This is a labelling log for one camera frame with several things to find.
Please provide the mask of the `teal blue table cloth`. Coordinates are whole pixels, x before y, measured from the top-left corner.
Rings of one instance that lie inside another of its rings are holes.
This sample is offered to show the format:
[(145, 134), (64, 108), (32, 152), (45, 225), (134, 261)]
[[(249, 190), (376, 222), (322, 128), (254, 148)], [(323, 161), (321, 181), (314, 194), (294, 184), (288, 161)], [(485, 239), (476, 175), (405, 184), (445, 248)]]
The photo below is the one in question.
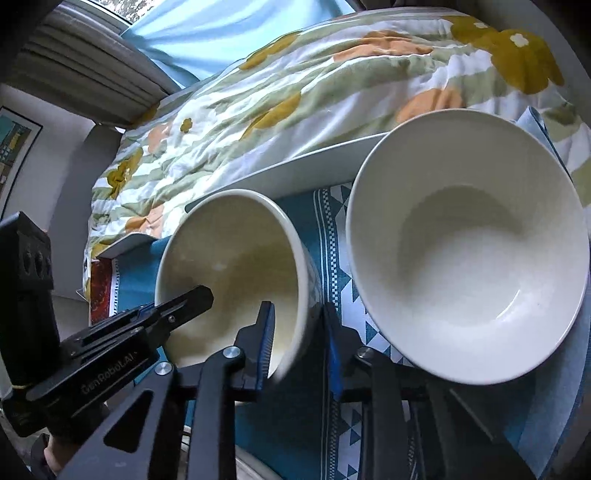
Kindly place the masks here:
[[(351, 183), (276, 199), (311, 253), (325, 299), (363, 343), (400, 361), (363, 309), (349, 277), (345, 219)], [(108, 247), (94, 267), (103, 315), (149, 303), (165, 241), (132, 233)], [(511, 382), (471, 387), (507, 440), (538, 478), (549, 474), (574, 425), (590, 378), (590, 309), (583, 306), (557, 351)], [(270, 400), (238, 409), (236, 439), (281, 477), (354, 479), (360, 465), (362, 416), (356, 403), (338, 404), (325, 378), (322, 342), (311, 342)]]

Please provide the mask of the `white ceramic bowl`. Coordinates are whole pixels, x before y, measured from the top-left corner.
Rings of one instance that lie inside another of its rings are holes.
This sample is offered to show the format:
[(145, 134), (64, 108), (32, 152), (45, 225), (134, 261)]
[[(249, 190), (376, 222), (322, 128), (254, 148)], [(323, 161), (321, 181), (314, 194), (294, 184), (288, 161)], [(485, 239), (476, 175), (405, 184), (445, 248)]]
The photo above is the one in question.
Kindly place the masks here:
[(589, 275), (585, 214), (563, 166), (515, 123), (467, 109), (415, 117), (370, 152), (346, 245), (380, 332), (415, 366), (470, 385), (548, 359)]

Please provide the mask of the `floral quilt blanket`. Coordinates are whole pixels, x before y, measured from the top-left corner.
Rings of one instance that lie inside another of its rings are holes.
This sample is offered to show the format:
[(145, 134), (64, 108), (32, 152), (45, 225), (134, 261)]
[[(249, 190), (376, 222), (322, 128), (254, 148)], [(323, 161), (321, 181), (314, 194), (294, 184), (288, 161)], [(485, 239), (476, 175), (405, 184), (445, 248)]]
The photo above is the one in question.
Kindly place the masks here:
[(415, 116), (538, 109), (590, 202), (590, 129), (565, 98), (565, 63), (530, 28), (449, 9), (349, 14), (270, 42), (137, 118), (91, 191), (84, 262), (131, 232), (170, 235), (187, 203)]

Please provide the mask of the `light blue sheer curtain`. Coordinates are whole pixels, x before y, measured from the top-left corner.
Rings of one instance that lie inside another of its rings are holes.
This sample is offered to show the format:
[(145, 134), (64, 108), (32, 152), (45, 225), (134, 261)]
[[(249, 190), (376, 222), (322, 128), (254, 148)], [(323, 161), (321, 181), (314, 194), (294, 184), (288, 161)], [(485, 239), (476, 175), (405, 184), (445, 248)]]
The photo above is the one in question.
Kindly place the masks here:
[(332, 0), (164, 1), (122, 38), (185, 88), (284, 34), (351, 13)]

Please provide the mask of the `grey drape curtain left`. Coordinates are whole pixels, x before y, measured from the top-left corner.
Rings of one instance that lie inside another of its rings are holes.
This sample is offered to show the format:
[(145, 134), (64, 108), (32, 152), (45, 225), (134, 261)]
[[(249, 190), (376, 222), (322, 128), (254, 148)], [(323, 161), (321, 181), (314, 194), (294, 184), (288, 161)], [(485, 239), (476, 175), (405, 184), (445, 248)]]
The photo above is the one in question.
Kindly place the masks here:
[(117, 127), (179, 90), (146, 55), (69, 1), (1, 3), (1, 82)]

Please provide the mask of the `cream bowl with print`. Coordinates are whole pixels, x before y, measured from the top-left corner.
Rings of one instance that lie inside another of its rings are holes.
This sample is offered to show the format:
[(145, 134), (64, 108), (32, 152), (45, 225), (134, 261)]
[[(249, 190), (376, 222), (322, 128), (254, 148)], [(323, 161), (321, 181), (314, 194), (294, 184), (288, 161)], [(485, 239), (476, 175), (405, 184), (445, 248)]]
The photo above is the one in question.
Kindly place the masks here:
[(322, 300), (317, 268), (283, 209), (263, 194), (233, 189), (186, 214), (161, 257), (155, 302), (197, 285), (211, 289), (212, 307), (171, 332), (166, 357), (178, 367), (204, 361), (270, 301), (276, 307), (270, 383), (283, 381), (310, 344)]

